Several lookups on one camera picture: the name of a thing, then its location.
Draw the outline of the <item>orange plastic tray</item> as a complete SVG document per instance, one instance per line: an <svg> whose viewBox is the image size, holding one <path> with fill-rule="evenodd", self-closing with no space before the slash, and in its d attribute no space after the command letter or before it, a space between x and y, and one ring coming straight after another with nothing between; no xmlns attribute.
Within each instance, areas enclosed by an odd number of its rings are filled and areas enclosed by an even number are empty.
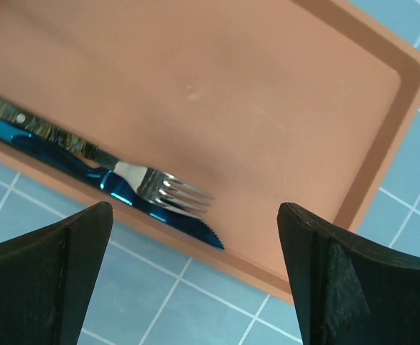
<svg viewBox="0 0 420 345"><path fill-rule="evenodd" d="M420 106L420 51L348 1L0 1L0 96L211 193L223 251L112 205L291 301L279 206L358 229Z"/></svg>

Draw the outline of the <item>silver metal fork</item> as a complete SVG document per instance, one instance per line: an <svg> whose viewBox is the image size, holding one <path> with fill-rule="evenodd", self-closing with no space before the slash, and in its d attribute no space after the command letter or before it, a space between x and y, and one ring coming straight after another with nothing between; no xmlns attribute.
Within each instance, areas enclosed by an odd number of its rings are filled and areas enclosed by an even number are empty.
<svg viewBox="0 0 420 345"><path fill-rule="evenodd" d="M71 165L71 171L107 178L117 175L145 201L193 217L192 210L204 212L203 205L213 196L176 176L143 165L124 162L101 148L54 124L0 98L0 125L19 129L39 150L46 149L59 163Z"/></svg>

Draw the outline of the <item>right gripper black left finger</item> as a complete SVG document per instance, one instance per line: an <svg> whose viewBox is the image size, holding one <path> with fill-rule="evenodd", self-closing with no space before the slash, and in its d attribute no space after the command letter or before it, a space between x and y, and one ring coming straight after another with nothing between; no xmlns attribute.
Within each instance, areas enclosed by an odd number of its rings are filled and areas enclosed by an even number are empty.
<svg viewBox="0 0 420 345"><path fill-rule="evenodd" d="M76 344L113 227L99 202L0 243L0 344Z"/></svg>

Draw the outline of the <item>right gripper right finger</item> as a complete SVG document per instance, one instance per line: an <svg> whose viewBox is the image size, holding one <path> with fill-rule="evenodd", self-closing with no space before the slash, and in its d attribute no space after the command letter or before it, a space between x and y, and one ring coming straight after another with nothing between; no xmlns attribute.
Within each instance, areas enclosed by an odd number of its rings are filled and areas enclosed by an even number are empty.
<svg viewBox="0 0 420 345"><path fill-rule="evenodd" d="M295 203L277 224L304 344L420 344L420 257Z"/></svg>

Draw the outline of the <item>blue patterned knife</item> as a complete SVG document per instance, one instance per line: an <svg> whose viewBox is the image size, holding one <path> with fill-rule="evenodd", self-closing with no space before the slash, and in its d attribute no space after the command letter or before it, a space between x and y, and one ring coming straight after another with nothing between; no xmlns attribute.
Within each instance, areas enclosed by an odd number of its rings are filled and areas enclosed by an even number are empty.
<svg viewBox="0 0 420 345"><path fill-rule="evenodd" d="M186 192L212 198L167 172L117 162L114 168L91 167L66 149L10 122L0 119L0 140L106 195L218 249L224 249L217 234L192 211L205 209L192 204L208 202Z"/></svg>

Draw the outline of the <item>blue checked tablecloth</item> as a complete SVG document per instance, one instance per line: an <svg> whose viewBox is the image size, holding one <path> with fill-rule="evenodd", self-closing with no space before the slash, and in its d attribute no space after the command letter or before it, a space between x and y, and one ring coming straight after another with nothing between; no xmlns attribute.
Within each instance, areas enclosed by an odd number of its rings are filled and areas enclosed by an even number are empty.
<svg viewBox="0 0 420 345"><path fill-rule="evenodd" d="M420 51L420 1L348 1ZM356 230L420 257L420 106ZM300 344L294 306L118 220L81 344Z"/></svg>

